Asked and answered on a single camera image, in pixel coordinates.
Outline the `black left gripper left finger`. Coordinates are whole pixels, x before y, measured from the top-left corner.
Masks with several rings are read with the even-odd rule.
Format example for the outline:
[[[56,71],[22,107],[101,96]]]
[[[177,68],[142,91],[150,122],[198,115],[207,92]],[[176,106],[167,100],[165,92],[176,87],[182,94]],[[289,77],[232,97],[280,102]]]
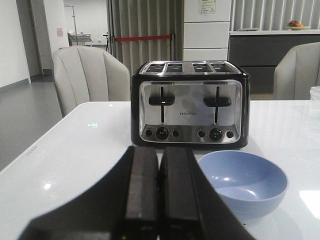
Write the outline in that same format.
[[[32,219],[19,239],[155,240],[157,177],[155,150],[130,146],[97,183]]]

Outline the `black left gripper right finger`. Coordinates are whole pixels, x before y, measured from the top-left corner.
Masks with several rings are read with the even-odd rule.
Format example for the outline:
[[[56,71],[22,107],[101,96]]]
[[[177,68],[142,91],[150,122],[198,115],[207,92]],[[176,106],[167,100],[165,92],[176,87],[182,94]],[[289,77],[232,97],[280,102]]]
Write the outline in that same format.
[[[160,239],[252,240],[189,148],[167,147],[160,164]]]

